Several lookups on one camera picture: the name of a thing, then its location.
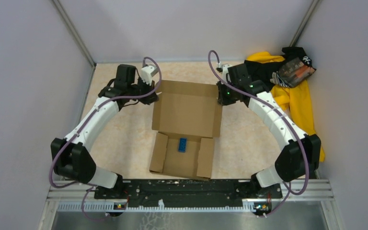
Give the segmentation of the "brown cardboard box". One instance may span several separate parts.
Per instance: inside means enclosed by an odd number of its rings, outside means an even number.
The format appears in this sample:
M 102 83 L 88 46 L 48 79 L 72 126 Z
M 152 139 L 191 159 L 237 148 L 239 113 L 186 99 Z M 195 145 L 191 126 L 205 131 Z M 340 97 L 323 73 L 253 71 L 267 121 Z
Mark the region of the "brown cardboard box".
M 157 134 L 149 172 L 209 180 L 222 119 L 218 87 L 163 80 L 157 92 L 152 117 L 152 130 Z M 187 138 L 184 153 L 177 150 L 180 138 Z

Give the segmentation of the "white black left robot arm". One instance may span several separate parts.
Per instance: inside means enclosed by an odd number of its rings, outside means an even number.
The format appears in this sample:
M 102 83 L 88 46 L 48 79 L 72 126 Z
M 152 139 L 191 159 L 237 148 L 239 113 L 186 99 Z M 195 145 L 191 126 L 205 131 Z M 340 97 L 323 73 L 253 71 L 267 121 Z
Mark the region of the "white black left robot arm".
M 141 69 L 127 64 L 117 67 L 115 78 L 100 91 L 89 113 L 64 138 L 51 142 L 53 161 L 49 182 L 52 187 L 61 188 L 53 181 L 53 174 L 56 174 L 72 179 L 75 184 L 104 187 L 112 198 L 123 195 L 123 177 L 97 166 L 90 150 L 106 124 L 127 102 L 151 104 L 158 100 L 156 90 L 161 82 L 152 79 L 156 74 L 161 75 L 157 64 L 143 64 Z

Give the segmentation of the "small blue block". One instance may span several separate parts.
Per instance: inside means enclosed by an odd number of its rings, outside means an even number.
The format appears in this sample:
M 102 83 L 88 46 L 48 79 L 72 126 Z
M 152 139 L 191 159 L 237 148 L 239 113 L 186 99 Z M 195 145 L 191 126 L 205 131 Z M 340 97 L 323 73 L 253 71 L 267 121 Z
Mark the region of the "small blue block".
M 178 152 L 186 152 L 187 138 L 180 138 L 178 142 Z

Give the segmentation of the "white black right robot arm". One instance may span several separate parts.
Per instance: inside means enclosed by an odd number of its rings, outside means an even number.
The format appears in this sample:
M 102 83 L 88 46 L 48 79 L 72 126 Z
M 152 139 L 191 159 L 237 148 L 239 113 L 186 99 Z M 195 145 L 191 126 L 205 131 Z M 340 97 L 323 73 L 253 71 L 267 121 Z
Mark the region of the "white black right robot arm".
M 252 80 L 245 64 L 217 63 L 218 103 L 222 106 L 243 102 L 256 113 L 277 141 L 281 153 L 274 165 L 251 176 L 251 193 L 264 197 L 270 186 L 290 182 L 318 169 L 321 140 L 299 128 L 280 108 L 261 80 Z

